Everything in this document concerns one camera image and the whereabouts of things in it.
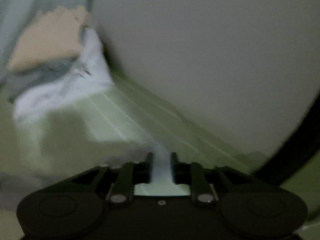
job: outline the white fabric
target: white fabric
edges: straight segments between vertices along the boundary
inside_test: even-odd
[[[55,82],[36,86],[20,95],[13,118],[19,123],[37,120],[51,110],[99,93],[112,84],[98,35],[94,29],[87,28],[84,48],[71,70]]]

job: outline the gray wall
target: gray wall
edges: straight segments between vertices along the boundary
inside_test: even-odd
[[[95,0],[128,76],[240,149],[272,154],[320,89],[320,0]]]

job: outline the crumpled white cloth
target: crumpled white cloth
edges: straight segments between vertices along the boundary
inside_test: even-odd
[[[15,102],[13,119],[18,123],[35,121],[47,112],[81,98],[99,93],[113,85],[102,44],[94,29],[86,28],[84,48],[71,70],[62,78],[33,87]]]

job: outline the beige object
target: beige object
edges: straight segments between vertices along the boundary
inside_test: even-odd
[[[52,12],[38,12],[20,36],[7,69],[22,72],[49,60],[79,56],[79,30],[87,15],[83,6],[71,10],[58,6]]]

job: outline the silver screw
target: silver screw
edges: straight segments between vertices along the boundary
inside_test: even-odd
[[[159,200],[158,205],[159,206],[164,206],[167,202],[165,200]]]
[[[198,196],[198,200],[203,203],[210,203],[214,200],[214,197],[210,194],[201,194]]]
[[[112,195],[110,197],[110,200],[113,203],[123,203],[127,200],[127,198],[124,195],[118,194],[118,195]]]

